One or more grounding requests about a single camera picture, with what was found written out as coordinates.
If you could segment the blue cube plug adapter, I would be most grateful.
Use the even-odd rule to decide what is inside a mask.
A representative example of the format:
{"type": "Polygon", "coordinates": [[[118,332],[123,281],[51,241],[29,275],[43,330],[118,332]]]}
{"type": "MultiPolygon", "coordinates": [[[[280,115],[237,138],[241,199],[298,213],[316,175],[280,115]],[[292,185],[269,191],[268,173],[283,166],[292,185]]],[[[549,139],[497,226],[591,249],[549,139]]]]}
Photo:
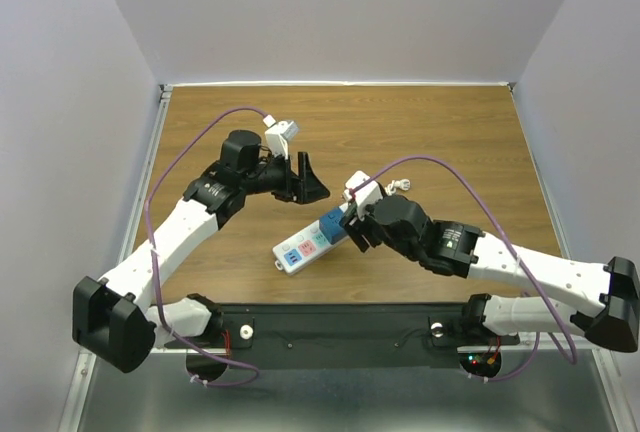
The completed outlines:
{"type": "Polygon", "coordinates": [[[347,236],[346,231],[340,224],[343,215],[343,210],[336,207],[319,218],[320,232],[331,245],[339,243],[347,236]]]}

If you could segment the white multicolour power strip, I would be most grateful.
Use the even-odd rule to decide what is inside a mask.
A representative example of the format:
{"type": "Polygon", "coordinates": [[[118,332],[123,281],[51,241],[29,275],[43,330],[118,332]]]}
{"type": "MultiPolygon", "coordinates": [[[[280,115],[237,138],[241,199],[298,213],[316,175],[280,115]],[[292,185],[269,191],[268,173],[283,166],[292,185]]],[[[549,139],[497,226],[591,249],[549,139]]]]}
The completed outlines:
{"type": "MultiPolygon", "coordinates": [[[[348,204],[343,203],[338,207],[345,212],[348,204]]],[[[339,243],[331,245],[320,232],[319,218],[272,248],[277,270],[288,276],[295,275],[347,239],[346,236],[339,243]]]]}

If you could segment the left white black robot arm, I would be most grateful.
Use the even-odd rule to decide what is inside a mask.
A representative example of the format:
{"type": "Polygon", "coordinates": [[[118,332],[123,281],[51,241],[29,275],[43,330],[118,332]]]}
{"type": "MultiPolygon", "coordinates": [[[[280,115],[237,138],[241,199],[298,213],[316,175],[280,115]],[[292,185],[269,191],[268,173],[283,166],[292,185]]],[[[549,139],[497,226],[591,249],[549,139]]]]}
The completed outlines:
{"type": "Polygon", "coordinates": [[[271,125],[263,135],[234,130],[220,157],[195,180],[164,222],[135,251],[99,279],[83,278],[72,294],[73,340],[118,370],[135,370],[154,348],[178,336],[199,345],[222,334],[220,309],[191,295],[165,305],[156,294],[184,260],[219,232],[247,197],[269,193],[282,202],[308,204],[329,197],[305,152],[291,166],[293,121],[271,125]]]}

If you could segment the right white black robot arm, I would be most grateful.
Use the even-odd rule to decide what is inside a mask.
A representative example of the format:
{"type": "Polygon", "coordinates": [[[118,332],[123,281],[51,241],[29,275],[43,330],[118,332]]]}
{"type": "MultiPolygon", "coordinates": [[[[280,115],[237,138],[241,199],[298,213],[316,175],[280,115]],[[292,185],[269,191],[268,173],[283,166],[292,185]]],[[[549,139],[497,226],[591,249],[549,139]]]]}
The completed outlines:
{"type": "Polygon", "coordinates": [[[361,251],[385,245],[435,274],[523,291],[520,298],[471,298],[460,330],[472,342],[540,332],[580,336],[615,352],[639,348],[639,274],[628,259],[579,262],[508,245],[478,227],[433,220],[401,196],[350,205],[340,224],[361,251]]]}

